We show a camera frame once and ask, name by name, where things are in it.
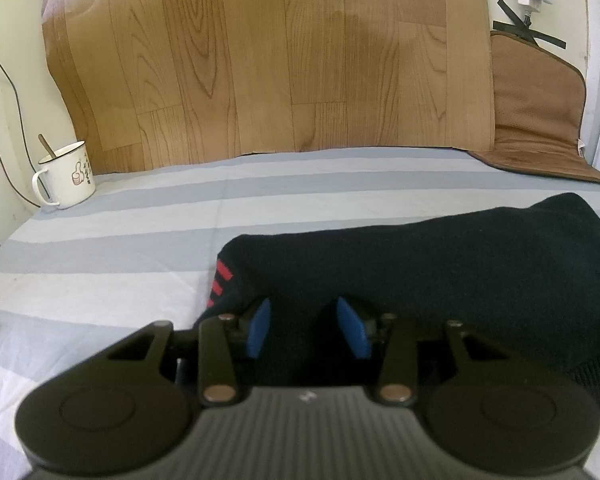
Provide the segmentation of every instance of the red stripe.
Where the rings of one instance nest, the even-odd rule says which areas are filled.
[[[211,290],[215,292],[216,296],[220,296],[222,294],[222,287],[220,286],[220,283],[216,282],[216,280],[214,280],[214,282],[211,284]]]
[[[229,281],[234,276],[234,274],[229,270],[229,267],[227,267],[220,260],[218,260],[216,263],[216,270],[218,271],[218,274],[225,279],[225,281]]]

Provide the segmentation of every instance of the striped bed sheet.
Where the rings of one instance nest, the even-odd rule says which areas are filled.
[[[13,429],[22,398],[152,320],[191,326],[216,254],[237,235],[403,224],[566,191],[600,216],[600,185],[507,173],[444,149],[250,155],[97,184],[80,205],[38,212],[0,248],[0,480],[29,469]],[[600,475],[600,441],[589,466]]]

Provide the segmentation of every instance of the brown mat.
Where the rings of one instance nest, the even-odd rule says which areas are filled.
[[[469,152],[489,166],[600,183],[578,154],[586,86],[582,74],[553,54],[503,32],[491,33],[495,142]]]

